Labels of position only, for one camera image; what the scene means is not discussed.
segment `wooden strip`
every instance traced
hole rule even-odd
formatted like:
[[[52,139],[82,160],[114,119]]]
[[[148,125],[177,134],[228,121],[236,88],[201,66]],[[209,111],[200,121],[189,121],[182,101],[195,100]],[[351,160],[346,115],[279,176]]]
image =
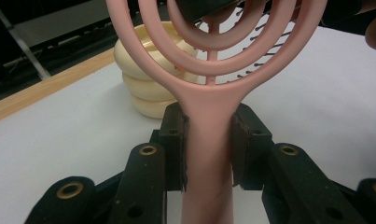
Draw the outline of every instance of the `wooden strip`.
[[[59,91],[115,61],[113,49],[89,58],[61,73],[19,91],[0,101],[0,119]]]

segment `cream-colored ribbed container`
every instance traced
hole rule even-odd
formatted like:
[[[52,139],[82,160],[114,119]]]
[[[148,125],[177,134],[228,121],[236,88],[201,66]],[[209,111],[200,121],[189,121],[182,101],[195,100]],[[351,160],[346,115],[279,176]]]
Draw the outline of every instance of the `cream-colored ribbed container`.
[[[197,55],[198,51],[177,34],[175,28],[169,21],[163,21],[162,25],[179,48],[191,56],[195,57]],[[152,43],[144,25],[136,26],[135,32],[150,56],[161,67],[170,74],[186,81],[197,81],[197,76],[181,71],[161,55]],[[130,91],[133,106],[145,116],[153,119],[162,119],[165,107],[176,102],[173,95],[160,84],[153,81],[152,78],[136,65],[119,40],[115,45],[114,54],[115,61],[122,71],[123,82]]]

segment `white tabletop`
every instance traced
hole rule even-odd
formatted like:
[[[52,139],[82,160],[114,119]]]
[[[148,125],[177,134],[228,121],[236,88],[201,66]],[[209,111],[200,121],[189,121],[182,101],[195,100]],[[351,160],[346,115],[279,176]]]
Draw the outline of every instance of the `white tabletop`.
[[[355,189],[376,177],[376,51],[364,37],[318,28],[299,57],[251,92],[276,143],[305,149],[331,179]],[[138,114],[115,63],[0,120],[0,223],[23,223],[70,175],[96,184],[122,171],[160,120]],[[235,190],[235,223],[268,223],[260,192]],[[169,194],[178,223],[180,193]]]

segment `curved pink ring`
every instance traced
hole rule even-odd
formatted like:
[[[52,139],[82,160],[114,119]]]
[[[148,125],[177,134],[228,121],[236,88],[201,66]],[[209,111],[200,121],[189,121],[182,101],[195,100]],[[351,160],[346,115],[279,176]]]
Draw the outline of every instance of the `curved pink ring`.
[[[157,6],[156,4],[156,0],[139,0],[144,25],[161,54],[171,63],[192,74],[213,77],[243,69],[263,56],[276,43],[288,25],[296,0],[274,0],[267,25],[254,43],[233,57],[211,62],[190,57],[174,44],[161,26],[158,11],[152,10]]]
[[[208,34],[194,24],[186,22],[175,1],[169,0],[167,7],[175,30],[188,44],[202,50],[223,50],[233,47],[255,29],[262,16],[265,4],[265,0],[245,1],[243,16],[237,24],[227,32],[218,35]]]

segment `pink plastic frame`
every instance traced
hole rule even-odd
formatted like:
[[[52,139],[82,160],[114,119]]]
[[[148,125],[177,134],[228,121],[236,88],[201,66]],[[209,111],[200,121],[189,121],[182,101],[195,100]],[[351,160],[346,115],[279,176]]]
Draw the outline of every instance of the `pink plastic frame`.
[[[185,82],[163,70],[135,35],[127,0],[106,2],[123,46],[143,71],[175,96],[189,116],[188,186],[183,196],[182,223],[233,223],[231,116],[246,94],[275,76],[299,54],[319,23],[327,0],[303,0],[294,29],[277,53],[249,76],[221,85],[215,84],[216,76],[245,68],[274,45],[290,21],[296,0],[273,0],[271,15],[259,37],[243,52],[222,61],[217,60],[217,52],[237,44],[253,30],[264,0],[247,0],[241,20],[221,35],[216,22],[209,23],[208,34],[184,22],[174,0],[168,1],[175,29],[190,45],[207,50],[207,61],[188,56],[174,44],[161,26],[156,0],[139,0],[144,25],[158,50],[176,66],[205,76],[205,85]]]

